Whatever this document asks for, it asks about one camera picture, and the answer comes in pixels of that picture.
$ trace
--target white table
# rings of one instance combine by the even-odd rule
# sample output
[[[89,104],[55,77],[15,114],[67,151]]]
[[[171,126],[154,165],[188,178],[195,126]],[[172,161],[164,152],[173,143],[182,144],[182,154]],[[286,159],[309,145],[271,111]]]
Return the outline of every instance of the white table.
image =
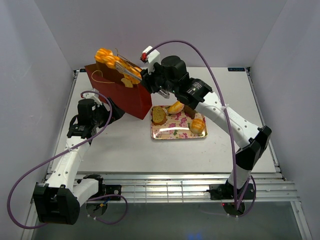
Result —
[[[260,115],[246,72],[229,72],[227,68],[212,68],[226,103],[248,121],[262,126]],[[208,70],[189,67],[193,78],[202,79],[216,90]],[[86,72],[78,74],[57,153],[64,150],[69,122],[76,115],[80,93],[91,90]],[[152,95],[153,105],[170,105],[172,95],[164,99]],[[152,140],[150,114],[140,120],[125,114],[95,138],[79,167],[82,173],[229,173],[232,170],[230,137],[209,119],[208,136],[203,139]],[[53,169],[59,159],[53,162]],[[268,148],[253,169],[254,173],[274,173],[273,158]]]

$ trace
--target metal tongs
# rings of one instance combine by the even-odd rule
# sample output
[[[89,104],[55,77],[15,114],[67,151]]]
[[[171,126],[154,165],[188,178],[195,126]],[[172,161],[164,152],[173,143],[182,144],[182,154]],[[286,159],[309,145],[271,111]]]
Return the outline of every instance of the metal tongs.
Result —
[[[127,70],[126,68],[124,68],[119,62],[115,62],[115,69],[121,73],[121,74],[127,74],[135,79],[137,79],[139,82],[142,81],[141,77],[138,77],[136,75],[134,75],[132,72],[130,72],[129,70]],[[164,89],[160,89],[158,92],[158,94],[160,94],[162,97],[164,97],[165,99],[170,98],[170,93]]]

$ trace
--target red paper bag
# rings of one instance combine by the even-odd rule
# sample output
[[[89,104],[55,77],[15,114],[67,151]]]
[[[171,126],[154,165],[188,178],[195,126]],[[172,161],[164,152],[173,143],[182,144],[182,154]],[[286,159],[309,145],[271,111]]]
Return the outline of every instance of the red paper bag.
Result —
[[[152,101],[150,93],[140,83],[125,87],[121,82],[123,74],[99,62],[85,66],[85,70],[94,89],[111,98],[126,113],[139,119],[145,118],[152,107]]]

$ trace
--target gray floor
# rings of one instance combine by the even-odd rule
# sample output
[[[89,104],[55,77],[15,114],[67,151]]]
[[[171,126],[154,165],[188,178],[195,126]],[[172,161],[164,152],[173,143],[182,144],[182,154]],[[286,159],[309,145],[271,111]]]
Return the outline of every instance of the gray floor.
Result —
[[[102,216],[115,220],[124,204],[109,204]],[[290,202],[257,202],[239,219],[223,214],[218,203],[130,204],[128,214],[116,225],[87,217],[85,207],[75,225],[49,224],[35,230],[33,240],[300,240]]]

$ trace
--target floral tray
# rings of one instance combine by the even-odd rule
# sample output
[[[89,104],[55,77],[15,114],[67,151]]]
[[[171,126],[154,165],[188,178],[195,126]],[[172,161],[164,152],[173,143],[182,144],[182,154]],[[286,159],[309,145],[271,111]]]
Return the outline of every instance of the floral tray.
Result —
[[[204,130],[201,134],[195,134],[189,129],[192,118],[183,110],[178,114],[168,114],[170,106],[160,106],[166,113],[167,121],[163,125],[154,125],[152,122],[151,109],[151,137],[155,140],[172,140],[172,139],[201,139],[208,135],[205,116],[201,113],[196,113],[196,119],[204,121]]]

